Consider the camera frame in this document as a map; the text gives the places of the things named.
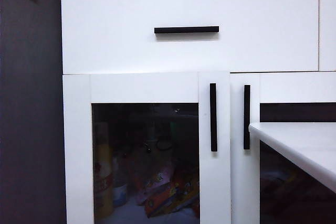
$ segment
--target glass door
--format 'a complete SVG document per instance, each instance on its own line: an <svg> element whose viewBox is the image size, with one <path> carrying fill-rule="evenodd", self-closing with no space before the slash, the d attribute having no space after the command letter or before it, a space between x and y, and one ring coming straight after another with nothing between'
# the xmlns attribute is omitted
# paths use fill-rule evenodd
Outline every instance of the glass door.
<svg viewBox="0 0 336 224"><path fill-rule="evenodd" d="M229 74L64 76L68 223L230 223Z"/></svg>
<svg viewBox="0 0 336 224"><path fill-rule="evenodd" d="M95 103L95 223L200 221L198 103Z"/></svg>

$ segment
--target black handle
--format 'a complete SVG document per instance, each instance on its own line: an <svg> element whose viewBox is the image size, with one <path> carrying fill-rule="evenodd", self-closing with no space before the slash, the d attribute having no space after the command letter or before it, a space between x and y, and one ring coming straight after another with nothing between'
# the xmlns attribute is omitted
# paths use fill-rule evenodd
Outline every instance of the black handle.
<svg viewBox="0 0 336 224"><path fill-rule="evenodd" d="M250 149L250 133L248 126L250 125L250 94L251 86L244 86L244 150Z"/></svg>
<svg viewBox="0 0 336 224"><path fill-rule="evenodd" d="M217 152L217 105L215 83L210 83L210 131L211 151Z"/></svg>
<svg viewBox="0 0 336 224"><path fill-rule="evenodd" d="M155 34L218 33L219 26L155 27Z"/></svg>

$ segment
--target dark gray wall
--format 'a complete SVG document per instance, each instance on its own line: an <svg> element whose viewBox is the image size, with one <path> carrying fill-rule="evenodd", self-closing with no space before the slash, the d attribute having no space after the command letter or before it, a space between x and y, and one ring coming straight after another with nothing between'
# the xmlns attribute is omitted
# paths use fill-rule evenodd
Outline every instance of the dark gray wall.
<svg viewBox="0 0 336 224"><path fill-rule="evenodd" d="M60 0L0 10L0 223L66 223Z"/></svg>

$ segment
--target cabinet door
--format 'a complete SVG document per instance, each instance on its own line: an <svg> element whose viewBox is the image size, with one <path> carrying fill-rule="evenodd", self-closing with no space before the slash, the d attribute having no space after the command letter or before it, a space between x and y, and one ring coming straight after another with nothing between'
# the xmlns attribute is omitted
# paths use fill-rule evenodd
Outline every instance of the cabinet door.
<svg viewBox="0 0 336 224"><path fill-rule="evenodd" d="M250 86L250 122L259 122L259 74L231 74L231 192L232 223L259 224L259 140L244 149L244 86Z"/></svg>
<svg viewBox="0 0 336 224"><path fill-rule="evenodd" d="M336 71L336 0L320 0L320 71Z"/></svg>
<svg viewBox="0 0 336 224"><path fill-rule="evenodd" d="M64 76L67 222L230 223L228 94L225 72Z"/></svg>
<svg viewBox="0 0 336 224"><path fill-rule="evenodd" d="M318 0L62 0L62 46L66 74L314 71Z"/></svg>

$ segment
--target white drawer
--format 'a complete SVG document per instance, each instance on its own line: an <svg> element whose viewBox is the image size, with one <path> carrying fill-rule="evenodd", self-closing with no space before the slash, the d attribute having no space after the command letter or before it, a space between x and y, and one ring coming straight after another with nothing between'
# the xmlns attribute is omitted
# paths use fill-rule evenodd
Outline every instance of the white drawer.
<svg viewBox="0 0 336 224"><path fill-rule="evenodd" d="M320 0L320 70L336 71L336 0Z"/></svg>
<svg viewBox="0 0 336 224"><path fill-rule="evenodd" d="M155 35L155 27L219 33ZM318 0L62 0L64 73L318 70Z"/></svg>

